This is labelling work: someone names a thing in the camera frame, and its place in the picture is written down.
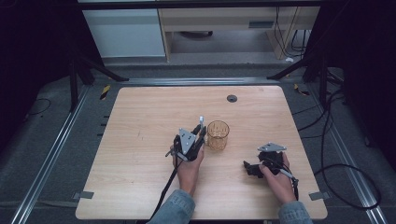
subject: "small black hole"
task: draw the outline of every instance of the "small black hole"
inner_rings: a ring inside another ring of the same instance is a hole
[[[227,101],[230,103],[235,103],[238,100],[238,98],[235,95],[228,95],[227,96]]]

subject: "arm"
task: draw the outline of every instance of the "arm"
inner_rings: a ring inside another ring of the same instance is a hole
[[[149,222],[154,223],[189,223],[194,212],[195,202],[192,198],[198,180],[199,167],[204,159],[204,146],[200,148],[195,161],[177,160],[177,178],[180,189],[176,189],[161,206]]]
[[[290,167],[286,153],[283,153],[283,162]],[[280,223],[312,223],[305,206],[296,200],[290,179],[282,173],[273,175],[264,165],[260,165],[260,170],[267,179],[270,189],[282,203],[278,212]]]

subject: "gray carpet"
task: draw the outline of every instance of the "gray carpet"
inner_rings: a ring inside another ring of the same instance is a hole
[[[265,77],[279,72],[284,65],[257,65],[257,64],[234,64],[234,65],[191,65],[191,66],[131,66],[110,67],[110,70],[124,77]],[[301,81],[304,70],[298,70],[277,83],[285,92],[290,105],[291,113],[304,109],[305,112],[294,115],[298,128],[311,123],[320,115],[320,111],[311,95],[303,95],[293,88],[295,82],[299,83],[300,90],[310,90]],[[71,197],[75,191],[81,191],[85,185],[88,173],[91,169],[96,150],[101,141],[99,133],[103,133],[106,123],[105,116],[111,112],[117,97],[118,90],[125,85],[95,73],[96,81],[90,87],[87,101],[84,104],[77,121],[64,144],[63,150],[43,188],[38,200],[40,202],[72,202]],[[99,97],[106,84],[111,88],[105,100]],[[12,139],[7,148],[8,154],[0,160],[0,223],[8,223],[12,218],[18,202],[24,197],[35,175],[40,169],[46,156],[68,115],[70,106],[68,78],[63,78],[44,87],[38,94],[37,99],[49,99],[51,104],[37,101],[35,111],[40,108],[44,112],[29,116],[20,130]],[[310,84],[315,88],[317,83]],[[338,87],[331,86],[330,91]],[[349,153],[353,156],[359,167],[367,172],[381,190],[383,201],[380,204],[383,213],[389,223],[396,223],[396,197],[394,185],[396,174],[389,167],[382,153],[376,148],[364,145],[364,135],[357,127],[357,122],[351,114],[343,99],[336,100],[332,104],[332,117],[334,125],[342,135]],[[301,131],[304,148],[313,171],[320,168],[320,135],[324,119],[312,128]],[[340,157],[329,134],[326,134],[325,164],[341,162]],[[353,203],[360,203],[356,190],[352,186],[344,168],[335,168],[328,171],[327,177],[334,189],[343,197]],[[317,176],[321,191],[329,191],[321,175]],[[325,201],[329,215],[324,220],[315,223],[371,223],[365,211],[354,209],[340,199],[332,197]],[[53,207],[38,204],[32,211],[27,223],[122,223],[122,220],[107,221],[80,221],[74,216],[75,208]]]

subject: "black wire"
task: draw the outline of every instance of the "black wire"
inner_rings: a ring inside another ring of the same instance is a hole
[[[328,82],[332,83],[334,86],[343,85],[344,80],[341,79],[336,74],[332,73],[329,69],[327,69],[327,74],[328,74],[328,77],[327,77]]]
[[[302,51],[302,52],[300,53],[300,59],[303,58],[303,54],[305,53],[305,48],[306,48],[306,46],[305,46],[305,36],[306,36],[306,30],[304,30],[304,36],[303,36],[303,50],[304,50],[304,51]]]
[[[158,212],[158,210],[160,209],[161,205],[163,204],[163,199],[165,198],[166,192],[169,190],[169,187],[171,186],[173,180],[175,179],[175,176],[177,174],[177,168],[180,166],[180,164],[183,162],[181,161],[179,164],[177,164],[177,155],[175,155],[175,168],[171,174],[171,176],[169,177],[168,183],[166,183],[165,188],[163,188],[163,192],[161,193],[161,197],[160,200],[157,203],[157,207],[155,207],[155,210],[151,216],[150,219],[152,219],[154,217],[154,215]]]
[[[279,19],[279,7],[276,7],[276,21],[275,21],[275,26],[274,26],[274,36],[275,36],[277,44],[280,46],[280,49],[282,50],[282,53],[288,57],[291,57],[291,58],[300,56],[300,55],[294,55],[294,54],[288,53],[286,45],[285,45],[285,41],[283,39],[282,32],[280,31],[278,19]],[[282,41],[279,41],[279,39],[276,36],[276,27],[277,27],[277,30],[279,31],[279,35],[280,35],[280,38]]]
[[[346,203],[346,204],[348,204],[348,205],[350,205],[350,206],[352,206],[352,207],[354,207],[354,208],[356,208],[356,209],[360,209],[360,210],[373,209],[373,208],[376,208],[377,206],[379,206],[379,204],[381,203],[381,200],[382,200],[382,196],[381,196],[380,190],[379,190],[378,187],[375,185],[374,180],[373,180],[370,176],[368,176],[366,173],[364,173],[361,169],[359,169],[359,168],[357,168],[357,167],[354,167],[354,166],[351,166],[351,165],[348,165],[348,164],[336,163],[336,164],[324,166],[324,134],[325,134],[325,132],[326,132],[327,124],[328,124],[328,122],[329,122],[329,120],[330,120],[332,98],[333,98],[336,94],[338,94],[338,93],[340,93],[340,92],[341,92],[341,91],[339,90],[339,91],[336,91],[335,93],[333,93],[333,94],[330,96],[330,99],[329,99],[329,101],[328,101],[328,103],[327,103],[327,107],[328,107],[329,113],[328,113],[328,115],[327,115],[325,125],[323,126],[322,138],[321,138],[321,143],[320,143],[320,167],[321,167],[321,168],[320,168],[320,170],[316,171],[316,172],[314,173],[314,175],[322,174],[322,175],[323,175],[324,182],[325,182],[326,186],[329,188],[329,190],[330,190],[337,198],[339,198],[341,201],[343,201],[344,203]],[[351,203],[350,201],[348,201],[348,200],[346,200],[345,198],[341,197],[341,195],[339,195],[339,194],[330,186],[329,181],[328,181],[327,176],[326,176],[326,173],[325,173],[325,170],[328,170],[328,169],[330,169],[330,168],[337,167],[337,166],[343,166],[343,167],[347,167],[347,168],[356,170],[356,171],[360,172],[367,180],[369,180],[370,183],[372,184],[372,186],[374,187],[375,191],[376,191],[376,196],[377,196],[376,203],[375,203],[374,205],[371,205],[371,206],[360,206],[360,205],[356,205],[356,204],[354,204],[354,203]]]
[[[41,113],[43,113],[44,111],[48,110],[48,108],[50,108],[51,101],[50,101],[49,99],[46,99],[46,98],[40,98],[40,99],[36,99],[35,101],[36,101],[36,102],[37,102],[37,101],[47,101],[49,104],[48,104],[48,105],[47,105],[47,107],[46,107],[46,108],[44,108],[43,110],[41,110],[41,111],[38,111],[38,112],[35,112],[35,113],[29,113],[29,115],[37,115],[37,114],[41,114]]]
[[[331,98],[331,99],[329,99],[329,102],[332,103],[333,101],[336,101],[336,100],[339,100],[339,99],[343,99],[343,98],[344,98],[344,96],[335,98],[334,100]],[[303,128],[298,129],[298,131],[302,131],[302,130],[305,130],[307,128],[310,128],[310,127],[314,126],[316,123],[318,123],[321,120],[321,118],[326,114],[327,111],[328,111],[328,108],[326,108],[326,106],[325,106],[325,108],[323,108],[323,112],[321,113],[321,115],[314,122],[304,126]]]
[[[313,105],[313,106],[311,106],[311,107],[308,107],[307,109],[303,109],[303,110],[300,110],[300,111],[298,111],[298,112],[292,113],[292,115],[297,115],[297,114],[303,113],[303,112],[305,112],[305,111],[307,111],[307,110],[310,110],[310,109],[313,109],[313,108],[315,108],[315,107],[317,107],[317,106],[319,106],[319,105]]]
[[[7,1],[7,0],[3,0],[2,2],[0,2],[0,8],[12,8],[12,7],[15,7],[15,6],[17,5],[17,3],[18,3],[19,0],[15,0],[14,3],[11,4],[11,5],[9,5],[9,6],[1,7],[1,5],[4,4],[6,1]]]
[[[272,159],[270,159],[270,158],[268,158],[268,157],[265,157],[265,160],[270,161],[271,163],[273,163],[274,165],[276,165],[276,166],[277,166],[277,167],[276,167],[277,169],[284,169],[284,170],[286,170],[287,172],[289,172],[291,175],[293,175],[293,173],[291,172],[289,166],[287,166],[285,163],[282,162],[282,164],[280,164],[280,163],[278,163],[278,162],[276,162],[276,161],[274,161],[274,160],[272,160]],[[298,200],[299,200],[298,179],[296,179],[296,178],[293,176],[293,177],[291,178],[291,183],[292,183],[292,186],[293,186],[294,196],[296,197],[296,200],[298,201]]]
[[[298,30],[296,30],[296,31],[294,32],[293,38],[292,38],[292,40],[291,40],[291,49],[293,49],[294,51],[297,51],[297,52],[304,52],[305,49],[306,49],[306,46],[305,46],[305,35],[306,35],[306,30],[304,30],[303,44],[302,44],[300,47],[294,46],[294,40],[295,40],[296,37],[297,37],[297,33],[298,33]]]
[[[332,128],[332,124],[329,126],[329,128],[327,129],[326,133],[327,134],[329,132],[329,130]],[[315,135],[315,136],[306,136],[306,137],[300,137],[301,139],[307,139],[307,138],[317,138],[317,137],[322,137],[323,135]]]

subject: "metal frame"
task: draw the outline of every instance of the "metal frame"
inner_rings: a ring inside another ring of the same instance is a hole
[[[198,7],[320,7],[343,0],[201,0],[201,1],[149,1],[149,2],[98,2],[98,3],[56,3],[63,9],[108,10],[108,9],[156,9],[156,8],[198,8]]]
[[[127,86],[232,86],[232,85],[269,85],[281,80],[268,80],[266,77],[183,77],[183,78],[130,78],[118,82]]]
[[[14,216],[11,220],[11,223],[25,223],[30,213],[32,212],[35,202],[38,199],[38,196],[41,193],[41,190],[44,188],[48,177],[50,176],[50,172],[52,171],[55,162],[57,161],[59,154],[62,151],[64,143],[70,134],[71,129],[73,128],[73,124],[75,123],[78,114],[85,102],[87,93],[90,89],[90,86],[83,86],[83,90],[79,96],[79,103],[76,106],[76,109],[73,112],[70,112],[66,121],[64,122],[64,126],[60,130],[55,142],[53,143],[47,158],[45,159],[43,165],[40,168],[37,176],[35,177],[35,181],[32,186],[29,188],[26,195],[23,197],[22,202],[18,206],[17,210],[14,213]]]

